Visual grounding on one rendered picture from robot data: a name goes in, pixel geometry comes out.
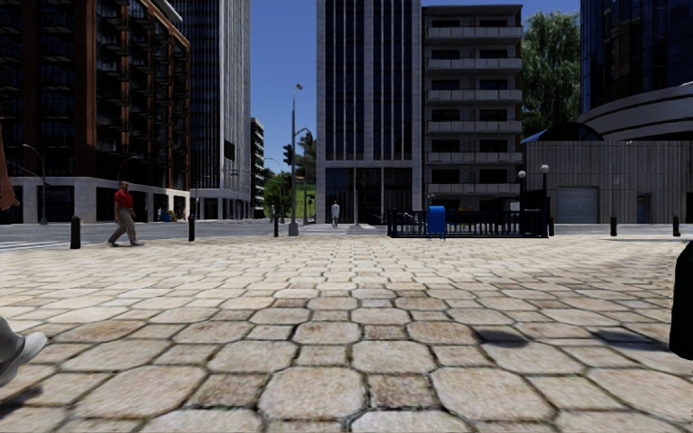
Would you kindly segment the traffic light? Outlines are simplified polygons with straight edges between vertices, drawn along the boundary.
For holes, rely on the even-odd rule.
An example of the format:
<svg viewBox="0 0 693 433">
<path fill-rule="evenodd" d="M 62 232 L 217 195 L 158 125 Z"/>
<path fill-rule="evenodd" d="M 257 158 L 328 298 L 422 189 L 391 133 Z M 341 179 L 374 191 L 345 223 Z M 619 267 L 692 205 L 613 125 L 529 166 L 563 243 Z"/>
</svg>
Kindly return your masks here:
<svg viewBox="0 0 693 433">
<path fill-rule="evenodd" d="M 284 161 L 291 165 L 291 222 L 289 224 L 289 236 L 299 235 L 299 226 L 296 221 L 296 185 L 295 185 L 295 167 L 296 167 L 296 137 L 299 133 L 309 131 L 307 127 L 296 130 L 295 115 L 296 115 L 296 95 L 299 90 L 303 90 L 301 83 L 296 83 L 293 89 L 292 107 L 291 107 L 291 148 L 284 147 Z"/>
</svg>

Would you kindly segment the grey striped tower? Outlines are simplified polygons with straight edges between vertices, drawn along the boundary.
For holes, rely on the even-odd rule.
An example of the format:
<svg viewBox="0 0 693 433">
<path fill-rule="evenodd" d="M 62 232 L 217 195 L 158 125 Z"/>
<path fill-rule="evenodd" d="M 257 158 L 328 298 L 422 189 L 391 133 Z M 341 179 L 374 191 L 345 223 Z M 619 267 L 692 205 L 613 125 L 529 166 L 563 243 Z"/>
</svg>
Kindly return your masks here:
<svg viewBox="0 0 693 433">
<path fill-rule="evenodd" d="M 421 0 L 317 1 L 317 217 L 422 208 Z"/>
</svg>

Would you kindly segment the pale concrete balcony building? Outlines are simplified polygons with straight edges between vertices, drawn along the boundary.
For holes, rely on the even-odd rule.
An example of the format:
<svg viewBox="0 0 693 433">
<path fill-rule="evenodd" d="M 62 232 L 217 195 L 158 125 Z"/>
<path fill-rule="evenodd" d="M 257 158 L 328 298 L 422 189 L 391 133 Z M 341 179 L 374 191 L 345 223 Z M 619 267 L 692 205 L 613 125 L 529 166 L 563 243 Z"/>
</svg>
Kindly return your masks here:
<svg viewBox="0 0 693 433">
<path fill-rule="evenodd" d="M 523 161 L 522 8 L 435 5 L 422 20 L 424 199 L 508 210 Z"/>
</svg>

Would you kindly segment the blue letter box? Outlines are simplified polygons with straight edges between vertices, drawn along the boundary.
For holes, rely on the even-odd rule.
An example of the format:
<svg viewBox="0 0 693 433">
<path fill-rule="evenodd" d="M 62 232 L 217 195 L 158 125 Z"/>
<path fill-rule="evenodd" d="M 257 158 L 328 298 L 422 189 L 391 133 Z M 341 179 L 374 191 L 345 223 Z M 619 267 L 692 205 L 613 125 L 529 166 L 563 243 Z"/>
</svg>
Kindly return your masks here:
<svg viewBox="0 0 693 433">
<path fill-rule="evenodd" d="M 445 240 L 447 236 L 447 213 L 444 206 L 428 206 L 427 210 L 427 236 L 431 238 L 437 235 Z"/>
</svg>

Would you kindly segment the grey corrugated building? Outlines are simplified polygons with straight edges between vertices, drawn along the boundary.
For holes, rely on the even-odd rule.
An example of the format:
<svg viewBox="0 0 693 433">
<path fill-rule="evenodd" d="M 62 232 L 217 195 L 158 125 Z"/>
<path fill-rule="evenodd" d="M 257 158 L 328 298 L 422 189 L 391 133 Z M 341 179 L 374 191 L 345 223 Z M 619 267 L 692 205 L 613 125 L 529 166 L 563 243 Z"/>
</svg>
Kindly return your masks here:
<svg viewBox="0 0 693 433">
<path fill-rule="evenodd" d="M 522 141 L 530 189 L 546 165 L 559 224 L 693 224 L 693 141 L 607 141 L 585 124 L 553 126 Z"/>
</svg>

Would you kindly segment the trees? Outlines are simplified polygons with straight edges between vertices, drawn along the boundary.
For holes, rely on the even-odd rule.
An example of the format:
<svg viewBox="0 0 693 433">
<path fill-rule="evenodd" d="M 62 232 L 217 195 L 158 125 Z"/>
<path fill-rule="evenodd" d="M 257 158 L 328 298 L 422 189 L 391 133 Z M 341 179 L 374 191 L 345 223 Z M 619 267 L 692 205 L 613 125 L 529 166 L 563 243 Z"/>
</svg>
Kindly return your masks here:
<svg viewBox="0 0 693 433">
<path fill-rule="evenodd" d="M 522 37 L 522 135 L 534 135 L 579 115 L 578 14 L 538 12 Z"/>
<path fill-rule="evenodd" d="M 316 144 L 311 133 L 305 133 L 297 142 L 298 156 L 296 157 L 296 206 L 297 218 L 305 215 L 313 217 L 315 211 L 315 193 L 317 179 Z M 267 216 L 291 218 L 291 188 L 293 179 L 291 171 L 274 173 L 264 170 L 264 210 Z"/>
</svg>

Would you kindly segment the dark blue glass tower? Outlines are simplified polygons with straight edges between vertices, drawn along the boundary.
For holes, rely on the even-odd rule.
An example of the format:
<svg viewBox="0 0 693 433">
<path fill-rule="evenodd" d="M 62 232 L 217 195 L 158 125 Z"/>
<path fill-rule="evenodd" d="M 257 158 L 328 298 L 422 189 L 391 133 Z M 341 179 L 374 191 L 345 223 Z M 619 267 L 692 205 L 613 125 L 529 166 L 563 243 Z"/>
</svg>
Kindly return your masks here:
<svg viewBox="0 0 693 433">
<path fill-rule="evenodd" d="M 580 42 L 580 123 L 693 141 L 693 0 L 581 0 Z"/>
</svg>

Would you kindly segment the red brick building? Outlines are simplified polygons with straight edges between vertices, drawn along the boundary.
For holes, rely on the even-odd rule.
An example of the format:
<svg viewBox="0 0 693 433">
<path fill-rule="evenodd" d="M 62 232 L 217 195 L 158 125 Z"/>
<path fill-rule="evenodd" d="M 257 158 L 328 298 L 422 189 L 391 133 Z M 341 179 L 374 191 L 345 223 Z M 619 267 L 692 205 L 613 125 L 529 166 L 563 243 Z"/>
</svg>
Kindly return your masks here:
<svg viewBox="0 0 693 433">
<path fill-rule="evenodd" d="M 189 42 L 168 0 L 0 0 L 0 224 L 189 211 Z"/>
</svg>

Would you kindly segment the dark stairway railing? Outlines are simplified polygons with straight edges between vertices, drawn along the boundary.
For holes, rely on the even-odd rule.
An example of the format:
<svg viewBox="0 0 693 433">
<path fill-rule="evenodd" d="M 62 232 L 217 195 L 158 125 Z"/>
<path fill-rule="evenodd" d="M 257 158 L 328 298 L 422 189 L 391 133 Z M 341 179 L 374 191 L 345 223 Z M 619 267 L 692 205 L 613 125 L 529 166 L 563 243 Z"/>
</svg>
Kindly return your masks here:
<svg viewBox="0 0 693 433">
<path fill-rule="evenodd" d="M 453 237 L 533 237 L 548 238 L 550 199 L 547 188 L 548 167 L 541 166 L 542 188 L 526 189 L 526 172 L 520 171 L 520 199 L 517 210 L 447 210 L 447 238 Z M 391 210 L 387 214 L 390 237 L 426 237 L 427 210 Z"/>
</svg>

